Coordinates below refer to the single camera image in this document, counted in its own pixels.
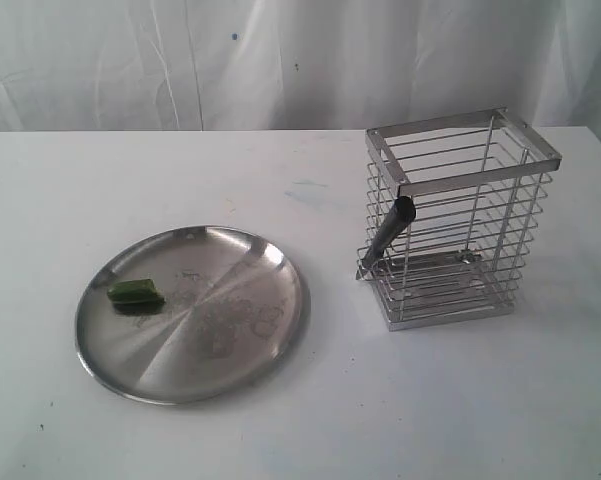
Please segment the black handled knife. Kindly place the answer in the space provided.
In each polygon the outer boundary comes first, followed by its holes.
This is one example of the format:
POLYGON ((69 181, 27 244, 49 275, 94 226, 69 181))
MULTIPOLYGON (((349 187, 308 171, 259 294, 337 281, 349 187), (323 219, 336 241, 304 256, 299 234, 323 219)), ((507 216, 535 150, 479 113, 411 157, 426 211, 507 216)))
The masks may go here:
POLYGON ((375 265, 384 254, 386 248, 399 236, 416 218, 416 207, 411 197, 398 197, 382 224, 378 228, 362 259, 364 268, 375 265))

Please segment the green vegetable piece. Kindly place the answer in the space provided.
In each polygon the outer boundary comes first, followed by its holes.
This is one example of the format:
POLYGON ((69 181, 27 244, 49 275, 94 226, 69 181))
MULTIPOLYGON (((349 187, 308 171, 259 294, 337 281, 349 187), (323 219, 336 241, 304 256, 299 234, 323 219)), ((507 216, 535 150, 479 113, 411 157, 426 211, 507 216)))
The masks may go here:
POLYGON ((124 313, 160 309, 165 298, 151 279, 117 282, 107 291, 107 298, 116 310, 124 313))

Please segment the round stainless steel plate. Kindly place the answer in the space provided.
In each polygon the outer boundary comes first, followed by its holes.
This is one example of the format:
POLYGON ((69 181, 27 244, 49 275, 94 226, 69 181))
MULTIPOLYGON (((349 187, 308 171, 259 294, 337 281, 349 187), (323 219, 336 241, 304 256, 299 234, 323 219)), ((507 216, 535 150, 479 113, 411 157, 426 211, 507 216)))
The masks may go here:
POLYGON ((222 226, 191 226, 139 241, 99 269, 75 315, 85 370, 108 390, 157 405, 228 393, 274 370, 302 337, 311 309, 296 264, 271 241, 222 226), (124 313, 117 282, 151 279, 165 298, 124 313))

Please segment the white backdrop curtain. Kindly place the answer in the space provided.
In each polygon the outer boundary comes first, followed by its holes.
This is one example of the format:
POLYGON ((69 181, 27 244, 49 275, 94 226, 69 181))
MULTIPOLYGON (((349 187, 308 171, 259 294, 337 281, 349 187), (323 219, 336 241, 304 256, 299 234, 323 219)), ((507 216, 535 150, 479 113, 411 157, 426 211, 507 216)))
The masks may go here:
POLYGON ((0 131, 355 129, 498 106, 601 138, 601 1, 0 1, 0 131))

